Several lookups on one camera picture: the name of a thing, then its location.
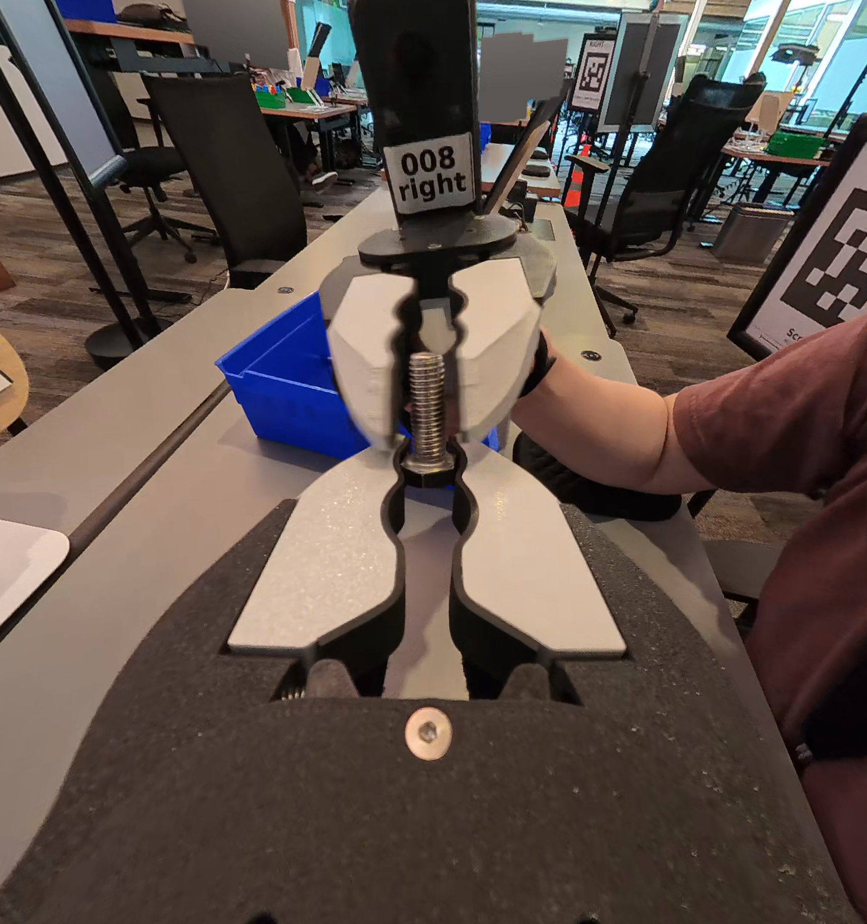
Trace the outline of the person's right forearm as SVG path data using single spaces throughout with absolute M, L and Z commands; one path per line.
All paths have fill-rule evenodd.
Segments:
M 617 383 L 575 369 L 582 427 L 589 445 L 589 479 L 648 493 L 687 493 L 708 486 L 680 445 L 674 412 L 678 395 Z

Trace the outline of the black office chair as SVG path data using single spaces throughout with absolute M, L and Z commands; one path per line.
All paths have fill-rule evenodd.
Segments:
M 212 219 L 229 286 L 256 289 L 307 247 L 308 226 L 249 77 L 142 79 Z
M 187 263 L 196 263 L 196 252 L 180 231 L 192 232 L 196 239 L 214 243 L 218 241 L 216 233 L 208 227 L 164 217 L 158 208 L 159 202 L 166 202 L 162 184 L 185 173 L 185 165 L 179 153 L 172 147 L 162 145 L 142 147 L 127 103 L 112 73 L 92 64 L 86 64 L 86 70 L 127 163 L 126 171 L 117 184 L 127 193 L 133 189 L 143 191 L 150 209 L 146 217 L 123 227 L 129 245 L 134 247 L 147 237 L 157 234 L 162 240 L 172 239 L 183 248 Z
M 583 264 L 587 266 L 591 257 L 596 259 L 589 283 L 610 337 L 615 337 L 616 327 L 607 305 L 625 309 L 624 324 L 635 322 L 637 307 L 596 285 L 600 261 L 646 260 L 674 248 L 694 191 L 746 121 L 765 85 L 760 72 L 742 83 L 693 77 L 616 202 L 603 210 L 589 205 L 589 185 L 608 166 L 581 155 L 567 157 L 572 166 L 586 171 L 586 178 L 578 208 L 566 209 L 566 219 Z

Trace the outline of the orange traffic cone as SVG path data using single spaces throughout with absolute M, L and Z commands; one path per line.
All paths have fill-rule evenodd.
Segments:
M 581 158 L 587 158 L 591 154 L 591 142 L 583 143 L 578 150 L 576 156 Z M 582 183 L 585 178 L 585 172 L 578 165 L 572 161 L 572 157 L 575 155 L 566 156 L 566 165 L 568 166 L 568 175 L 566 177 L 566 184 L 564 186 L 564 195 L 562 204 L 566 209 L 576 209 L 581 200 L 581 188 Z

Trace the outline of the framed marker sign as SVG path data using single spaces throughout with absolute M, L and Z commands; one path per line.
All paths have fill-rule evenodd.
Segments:
M 867 114 L 849 131 L 727 338 L 755 360 L 867 316 Z
M 594 114 L 600 112 L 608 78 L 612 72 L 616 39 L 615 28 L 596 30 L 583 36 L 568 97 L 571 111 Z

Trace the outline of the steel hex bolt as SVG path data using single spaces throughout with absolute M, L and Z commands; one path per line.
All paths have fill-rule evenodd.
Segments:
M 445 365 L 443 356 L 416 352 L 408 360 L 411 391 L 411 447 L 402 461 L 412 486 L 437 489 L 453 484 L 455 460 L 446 436 Z

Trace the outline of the black floor-standing display panel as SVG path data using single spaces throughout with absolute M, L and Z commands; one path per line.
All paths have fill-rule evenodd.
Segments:
M 93 363 L 106 371 L 170 326 L 152 311 L 152 291 L 107 196 L 127 170 L 124 150 L 54 2 L 0 1 L 0 39 L 61 145 L 138 312 L 131 314 L 116 288 L 0 65 L 0 108 L 115 317 L 85 341 Z

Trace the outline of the grey waste bin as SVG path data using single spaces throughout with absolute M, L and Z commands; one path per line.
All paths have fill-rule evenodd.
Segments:
M 764 203 L 738 203 L 712 244 L 712 256 L 722 262 L 762 266 L 796 214 Z

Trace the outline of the person's right hand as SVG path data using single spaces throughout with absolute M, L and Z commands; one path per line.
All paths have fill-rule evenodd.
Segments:
M 541 336 L 531 370 L 512 407 L 512 421 L 534 437 L 577 428 L 585 400 L 590 397 L 590 383 L 589 375 Z

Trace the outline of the grey display on stand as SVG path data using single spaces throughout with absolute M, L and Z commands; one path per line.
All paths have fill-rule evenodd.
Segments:
M 630 130 L 651 132 L 656 128 L 688 22 L 686 14 L 626 11 L 621 15 L 597 133 L 615 133 L 624 125 L 639 73 L 646 73 L 647 80 Z

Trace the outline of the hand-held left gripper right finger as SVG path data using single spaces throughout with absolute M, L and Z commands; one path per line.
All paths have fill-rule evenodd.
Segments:
M 520 664 L 618 660 L 624 638 L 560 503 L 479 443 L 456 445 L 449 626 L 487 676 Z

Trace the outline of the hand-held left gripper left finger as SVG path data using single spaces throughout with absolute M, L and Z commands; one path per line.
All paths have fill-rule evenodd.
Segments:
M 231 630 L 234 654 L 353 676 L 384 668 L 404 636 L 406 442 L 341 461 L 303 491 Z

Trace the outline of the blue plastic bin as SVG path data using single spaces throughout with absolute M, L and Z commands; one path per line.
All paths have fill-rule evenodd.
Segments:
M 392 468 L 392 454 L 370 447 L 333 376 L 318 291 L 302 298 L 233 347 L 216 365 L 253 432 L 263 440 L 369 468 Z

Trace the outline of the green plastic bin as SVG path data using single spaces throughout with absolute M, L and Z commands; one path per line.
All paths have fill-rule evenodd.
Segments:
M 792 131 L 775 131 L 766 144 L 764 153 L 786 160 L 815 160 L 827 146 L 827 139 L 821 135 Z

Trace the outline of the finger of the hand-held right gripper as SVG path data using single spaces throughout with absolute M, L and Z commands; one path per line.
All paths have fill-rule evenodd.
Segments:
M 453 273 L 461 296 L 458 343 L 458 436 L 479 442 L 504 418 L 523 390 L 540 339 L 541 307 L 520 260 L 486 260 Z
M 327 333 L 335 382 L 350 418 L 377 449 L 392 449 L 401 408 L 395 341 L 400 311 L 415 293 L 413 279 L 363 274 L 348 284 Z

